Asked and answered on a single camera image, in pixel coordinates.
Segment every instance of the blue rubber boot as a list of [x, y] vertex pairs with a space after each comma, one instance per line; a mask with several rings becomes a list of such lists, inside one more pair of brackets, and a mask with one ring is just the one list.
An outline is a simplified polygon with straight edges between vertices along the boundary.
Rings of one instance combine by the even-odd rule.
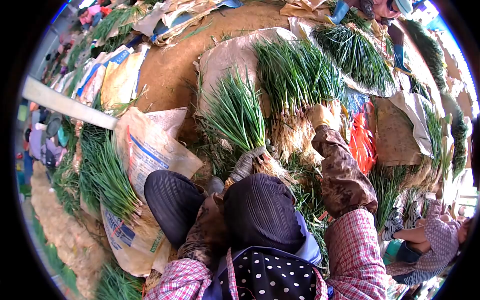
[[402, 45], [393, 45], [393, 52], [395, 57], [395, 71], [400, 71], [407, 75], [412, 75], [412, 71], [405, 68], [403, 64], [403, 46]]
[[332, 25], [338, 25], [340, 21], [345, 17], [349, 10], [348, 4], [346, 4], [344, 1], [340, 0], [337, 2], [335, 10], [333, 11], [333, 16], [327, 16], [325, 15], [325, 21], [331, 23]]

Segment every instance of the dirt ground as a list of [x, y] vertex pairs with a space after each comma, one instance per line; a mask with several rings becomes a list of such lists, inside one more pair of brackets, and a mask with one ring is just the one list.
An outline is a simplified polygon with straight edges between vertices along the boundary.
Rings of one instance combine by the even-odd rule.
[[[187, 82], [196, 87], [193, 62], [198, 61], [201, 54], [214, 46], [211, 36], [220, 41], [223, 35], [241, 36], [261, 28], [278, 26], [289, 29], [288, 17], [279, 13], [283, 5], [283, 2], [269, 4], [255, 1], [235, 9], [213, 11], [200, 25], [192, 26], [182, 33], [174, 47], [162, 50], [152, 46], [140, 69], [139, 86], [147, 84], [149, 90], [139, 99], [139, 110], [148, 108], [150, 103], [150, 111], [196, 105], [196, 95]], [[181, 40], [189, 32], [210, 22], [211, 25], [205, 30]], [[194, 120], [189, 114], [179, 140], [190, 144], [196, 139]]]

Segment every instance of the pink clothing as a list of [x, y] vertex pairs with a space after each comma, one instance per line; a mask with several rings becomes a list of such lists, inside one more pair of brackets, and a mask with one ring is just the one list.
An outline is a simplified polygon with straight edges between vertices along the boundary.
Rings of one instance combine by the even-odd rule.
[[87, 8], [87, 16], [86, 17], [80, 17], [78, 18], [80, 20], [80, 23], [85, 24], [85, 23], [91, 23], [92, 22], [92, 18], [95, 14], [97, 14], [98, 12], [100, 12], [100, 5], [94, 5], [94, 6], [90, 6], [89, 8]]
[[[327, 300], [327, 288], [334, 290], [332, 300], [385, 299], [385, 266], [380, 257], [373, 215], [364, 209], [351, 211], [328, 229], [325, 236], [330, 259], [330, 278], [316, 276], [315, 299]], [[231, 250], [228, 250], [228, 284], [238, 299]], [[212, 282], [212, 272], [201, 262], [183, 258], [169, 263], [157, 286], [144, 300], [201, 300]]]
[[416, 263], [395, 262], [387, 265], [387, 274], [396, 276], [416, 270], [440, 274], [452, 261], [458, 251], [460, 224], [453, 220], [443, 222], [440, 219], [441, 209], [440, 200], [432, 200], [427, 211], [425, 237], [430, 242], [431, 249]]
[[401, 15], [401, 12], [391, 11], [387, 5], [388, 0], [373, 0], [373, 12], [375, 13], [375, 19], [380, 20], [383, 18], [396, 18]]
[[[373, 0], [372, 10], [375, 13], [375, 19], [377, 21], [381, 21], [382, 17], [396, 18], [402, 14], [401, 12], [391, 11], [387, 5], [387, 2], [388, 0]], [[353, 6], [361, 10], [360, 0], [346, 0], [345, 3], [348, 4], [349, 7]]]

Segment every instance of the gray boot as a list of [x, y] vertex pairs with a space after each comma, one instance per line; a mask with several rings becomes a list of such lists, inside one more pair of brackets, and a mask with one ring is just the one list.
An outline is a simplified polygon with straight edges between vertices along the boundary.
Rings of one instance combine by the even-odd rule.
[[210, 181], [207, 184], [207, 193], [209, 196], [215, 192], [220, 194], [222, 193], [224, 187], [225, 187], [225, 184], [220, 178], [212, 177], [210, 178]]

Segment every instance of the gray glove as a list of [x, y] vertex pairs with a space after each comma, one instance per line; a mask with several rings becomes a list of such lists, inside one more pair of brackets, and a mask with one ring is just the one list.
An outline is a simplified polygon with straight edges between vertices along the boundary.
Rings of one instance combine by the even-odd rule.
[[265, 152], [265, 150], [265, 146], [260, 146], [242, 154], [235, 164], [235, 168], [233, 168], [233, 171], [230, 173], [230, 178], [232, 178], [233, 181], [238, 182], [245, 177], [252, 175], [253, 159], [257, 156], [260, 156], [263, 152]]

